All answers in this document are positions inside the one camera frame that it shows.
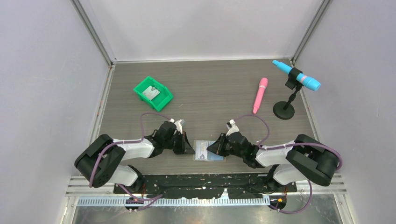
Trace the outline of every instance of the round black stand base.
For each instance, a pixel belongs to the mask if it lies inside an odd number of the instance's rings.
[[[289,105],[289,107],[284,110],[283,107],[286,105],[285,101],[280,101],[277,102],[274,107],[272,108],[272,111],[274,112],[275,116],[282,120],[289,120],[294,116],[294,107],[292,105]]]

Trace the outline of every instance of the green plastic tray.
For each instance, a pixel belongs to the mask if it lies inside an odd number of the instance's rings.
[[[149,100],[146,96],[143,95],[143,92],[149,87],[153,86],[160,91],[156,97],[152,100]],[[148,103],[151,108],[156,109],[160,112],[172,99],[172,93],[166,88],[166,86],[162,85],[161,83],[157,82],[150,76],[147,76],[141,83],[139,83],[135,88],[134,91],[137,93],[140,100],[145,101]]]

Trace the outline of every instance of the white wall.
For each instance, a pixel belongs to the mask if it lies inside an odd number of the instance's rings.
[[[323,143],[337,149],[359,223],[394,223],[396,1],[332,1],[297,67]]]
[[[139,61],[290,58],[322,0],[87,1],[117,60]]]
[[[69,0],[0,8],[0,223],[55,224],[108,66]]]

